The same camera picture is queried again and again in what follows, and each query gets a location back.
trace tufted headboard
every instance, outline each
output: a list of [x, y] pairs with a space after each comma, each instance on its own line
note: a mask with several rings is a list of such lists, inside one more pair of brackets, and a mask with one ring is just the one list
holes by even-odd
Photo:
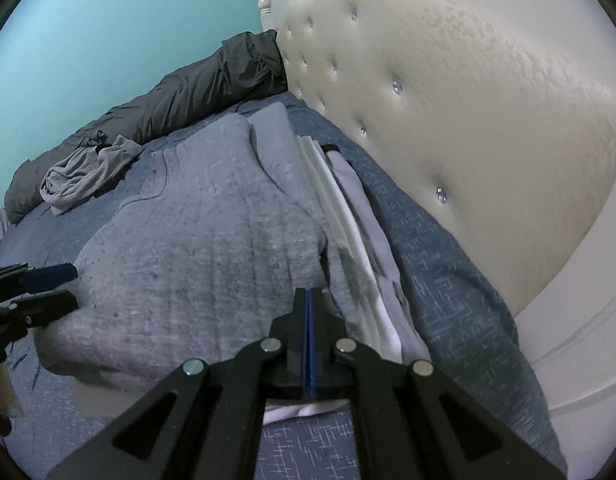
[[616, 91], [448, 0], [288, 0], [277, 23], [262, 15], [290, 90], [453, 233], [514, 314], [526, 307], [614, 183]]

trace blue wall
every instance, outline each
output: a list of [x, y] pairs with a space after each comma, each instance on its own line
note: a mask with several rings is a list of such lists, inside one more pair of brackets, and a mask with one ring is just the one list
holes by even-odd
[[22, 0], [0, 33], [0, 205], [26, 158], [243, 30], [257, 0]]

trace mattress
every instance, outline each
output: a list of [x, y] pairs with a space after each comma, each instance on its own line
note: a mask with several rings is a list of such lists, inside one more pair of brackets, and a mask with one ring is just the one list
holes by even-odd
[[[457, 241], [412, 201], [359, 146], [289, 92], [234, 105], [145, 146], [144, 153], [172, 147], [220, 116], [249, 115], [281, 101], [298, 136], [336, 144], [359, 174], [401, 270], [416, 328], [434, 362], [491, 413], [565, 470], [546, 401], [518, 349], [517, 332], [504, 301], [472, 265]], [[138, 194], [153, 171], [142, 156], [109, 192], [55, 217], [38, 206], [0, 245], [0, 266], [71, 262], [128, 195]], [[33, 479], [100, 431], [107, 419], [84, 419], [71, 399], [72, 379], [41, 368], [30, 337], [8, 349], [6, 365], [25, 412], [3, 439], [11, 456]], [[347, 410], [266, 426], [256, 476], [266, 480], [359, 478]]]

